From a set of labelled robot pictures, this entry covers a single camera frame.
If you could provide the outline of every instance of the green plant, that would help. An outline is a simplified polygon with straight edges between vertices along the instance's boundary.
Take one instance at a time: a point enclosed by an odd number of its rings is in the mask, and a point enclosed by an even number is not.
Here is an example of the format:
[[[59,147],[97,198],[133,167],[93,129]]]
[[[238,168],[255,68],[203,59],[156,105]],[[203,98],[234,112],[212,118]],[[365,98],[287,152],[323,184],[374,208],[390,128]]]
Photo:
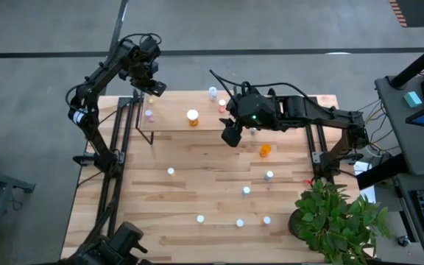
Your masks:
[[[349,196],[343,194],[344,187],[318,180],[301,194],[295,202],[300,211],[298,236],[311,250],[325,255],[325,262],[367,264],[363,249],[372,247],[375,253],[375,231],[389,237],[387,207],[378,211],[379,203],[363,196],[346,203]]]

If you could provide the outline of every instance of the white bottle cap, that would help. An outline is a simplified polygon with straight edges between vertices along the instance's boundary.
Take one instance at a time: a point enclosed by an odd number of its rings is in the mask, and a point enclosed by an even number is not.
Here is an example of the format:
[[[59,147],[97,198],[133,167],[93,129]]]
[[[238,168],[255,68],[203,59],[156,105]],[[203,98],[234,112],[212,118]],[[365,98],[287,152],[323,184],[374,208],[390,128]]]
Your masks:
[[[199,117],[197,110],[188,110],[186,115],[190,121],[195,121]]]
[[[201,216],[201,215],[197,216],[197,222],[203,223],[204,222],[204,216]]]
[[[250,194],[250,192],[251,192],[250,187],[244,187],[243,188],[243,194]]]
[[[244,225],[243,220],[241,220],[241,219],[236,220],[236,226],[237,227],[242,227],[243,225]]]

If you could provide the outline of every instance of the orange cup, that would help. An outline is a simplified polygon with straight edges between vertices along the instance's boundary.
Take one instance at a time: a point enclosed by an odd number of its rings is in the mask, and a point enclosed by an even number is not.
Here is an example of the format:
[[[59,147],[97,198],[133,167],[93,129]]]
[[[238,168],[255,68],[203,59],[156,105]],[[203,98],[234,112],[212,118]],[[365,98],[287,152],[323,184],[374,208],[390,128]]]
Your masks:
[[[189,125],[197,126],[199,124],[199,113],[197,110],[189,110],[186,115],[189,120]]]
[[[265,158],[266,156],[268,156],[268,154],[271,152],[271,145],[269,144],[263,144],[261,146],[261,150],[259,150],[259,155],[262,158]]]

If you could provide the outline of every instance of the gray floor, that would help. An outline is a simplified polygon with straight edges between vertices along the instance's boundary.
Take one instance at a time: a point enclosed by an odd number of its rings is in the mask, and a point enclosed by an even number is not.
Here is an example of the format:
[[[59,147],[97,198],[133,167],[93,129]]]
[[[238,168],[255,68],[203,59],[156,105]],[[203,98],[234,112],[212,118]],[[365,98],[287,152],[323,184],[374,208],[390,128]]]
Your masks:
[[[120,1],[0,0],[0,52],[105,51]],[[122,35],[157,32],[162,49],[386,48],[424,46],[424,29],[404,29],[387,0],[130,1]],[[377,99],[373,80],[396,74],[419,54],[161,57],[155,78],[169,90],[217,85],[208,73],[251,83],[292,82],[332,93],[357,109]],[[85,141],[63,97],[103,58],[0,59],[0,171],[37,183],[21,211],[8,208],[0,264],[55,261],[60,255]],[[107,94],[130,94],[120,80]],[[278,88],[278,93],[293,93]],[[371,133],[378,124],[368,127]],[[381,134],[390,130],[389,122]],[[393,135],[382,146],[397,145]]]

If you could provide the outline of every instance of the wooden tabletop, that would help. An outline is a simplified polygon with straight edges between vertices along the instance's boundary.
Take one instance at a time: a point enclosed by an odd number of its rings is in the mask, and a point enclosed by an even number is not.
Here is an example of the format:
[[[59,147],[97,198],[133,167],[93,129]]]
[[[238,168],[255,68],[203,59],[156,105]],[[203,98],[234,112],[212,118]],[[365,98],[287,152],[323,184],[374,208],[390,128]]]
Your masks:
[[[332,95],[317,96],[322,106],[337,106],[336,97]],[[219,100],[230,100],[226,91],[218,91],[217,100],[209,99],[208,91],[166,91],[161,97],[148,96],[143,103],[140,129],[144,132],[179,132],[179,131],[214,131],[224,129],[220,118],[231,117],[228,112],[219,112]],[[149,122],[145,111],[151,110],[154,122]],[[186,113],[188,110],[199,112],[199,125],[192,127],[188,123]]]
[[[117,98],[100,97],[101,119],[116,109]],[[335,96],[318,98],[320,104],[337,106]],[[155,104],[160,107],[160,99]],[[113,120],[112,116],[99,127],[107,142]],[[324,131],[331,148],[341,131]],[[145,234],[141,244],[149,250],[132,253],[157,263],[323,262],[322,255],[310,251],[287,230],[295,200],[309,188],[303,181],[313,175],[305,130],[260,131],[257,135],[244,130],[236,148],[225,144],[220,134],[215,130],[158,132],[150,146],[132,130],[117,226],[128,221],[139,227]],[[314,137],[317,143],[316,130]],[[265,143],[271,144],[272,151],[261,158],[259,149]],[[175,168],[175,176],[167,174],[169,167]],[[353,171],[350,166],[342,169]],[[264,174],[269,170],[275,177],[267,182]],[[79,181],[95,173],[94,167],[85,167]],[[348,184],[350,196],[358,195],[356,179],[342,174],[335,181]],[[78,188],[62,257],[70,256],[93,227],[101,186],[99,175]],[[241,194],[245,186],[251,188],[248,197]],[[196,221],[198,215],[205,217],[202,224]],[[263,224],[265,216],[271,218],[270,225]],[[244,221],[243,227],[236,226],[237,219]]]

